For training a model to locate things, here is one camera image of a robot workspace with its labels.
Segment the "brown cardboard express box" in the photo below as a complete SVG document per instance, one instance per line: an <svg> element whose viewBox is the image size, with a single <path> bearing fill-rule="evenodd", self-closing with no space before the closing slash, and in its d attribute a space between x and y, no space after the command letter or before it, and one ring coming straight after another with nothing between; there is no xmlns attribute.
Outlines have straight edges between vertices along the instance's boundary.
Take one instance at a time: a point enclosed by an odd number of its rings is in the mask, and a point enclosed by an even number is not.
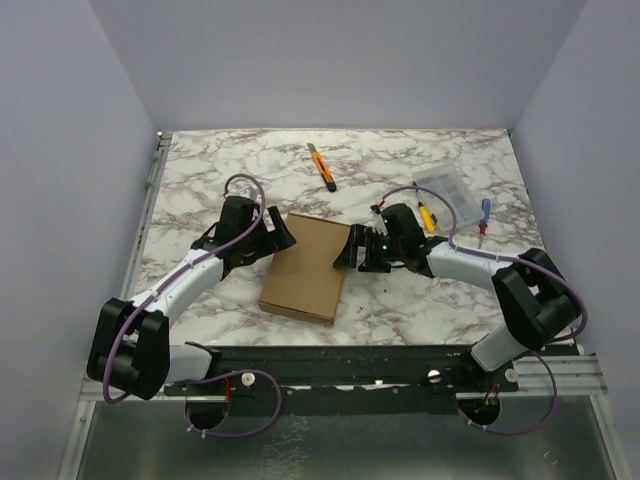
<svg viewBox="0 0 640 480"><path fill-rule="evenodd" d="M287 215L285 225L296 244L273 256L258 306L266 313L331 326L345 278L333 263L350 227L295 213Z"/></svg>

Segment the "orange utility knife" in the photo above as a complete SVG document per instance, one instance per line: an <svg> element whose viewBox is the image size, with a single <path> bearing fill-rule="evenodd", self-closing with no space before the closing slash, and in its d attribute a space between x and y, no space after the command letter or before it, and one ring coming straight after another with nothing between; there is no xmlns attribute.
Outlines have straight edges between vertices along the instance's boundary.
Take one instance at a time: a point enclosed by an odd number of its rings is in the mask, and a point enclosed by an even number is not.
<svg viewBox="0 0 640 480"><path fill-rule="evenodd" d="M312 143L308 143L307 147L311 153L312 160L321 175L324 184L327 190L331 193L335 193L337 191L336 183L331 176L331 173L322 157L322 155L317 151L316 147Z"/></svg>

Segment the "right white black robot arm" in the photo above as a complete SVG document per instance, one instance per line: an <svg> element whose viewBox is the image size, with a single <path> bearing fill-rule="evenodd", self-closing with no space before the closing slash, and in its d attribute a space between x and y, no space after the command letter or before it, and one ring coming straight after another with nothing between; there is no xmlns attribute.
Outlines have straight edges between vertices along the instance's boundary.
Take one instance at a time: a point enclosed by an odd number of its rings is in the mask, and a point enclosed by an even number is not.
<svg viewBox="0 0 640 480"><path fill-rule="evenodd" d="M353 224L336 270L389 273L396 265L428 277L455 280L493 293L504 323L476 342L459 367L461 383L481 391L498 368L538 351L582 316L584 307L546 252L531 248L515 256L454 247L442 236L426 236L410 208L374 205L374 225Z"/></svg>

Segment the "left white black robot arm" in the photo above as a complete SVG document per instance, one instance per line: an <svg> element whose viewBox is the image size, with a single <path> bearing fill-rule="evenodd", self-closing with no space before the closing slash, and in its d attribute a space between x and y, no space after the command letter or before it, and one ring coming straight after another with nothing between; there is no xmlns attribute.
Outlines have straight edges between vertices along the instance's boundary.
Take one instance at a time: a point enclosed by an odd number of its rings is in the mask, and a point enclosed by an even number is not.
<svg viewBox="0 0 640 480"><path fill-rule="evenodd" d="M185 343L173 345L170 327L205 291L239 267L294 246L277 207L230 196L220 218L196 239L187 255L155 285L102 307L87 375L105 388L149 400L165 385L188 383L206 395L220 385L219 353Z"/></svg>

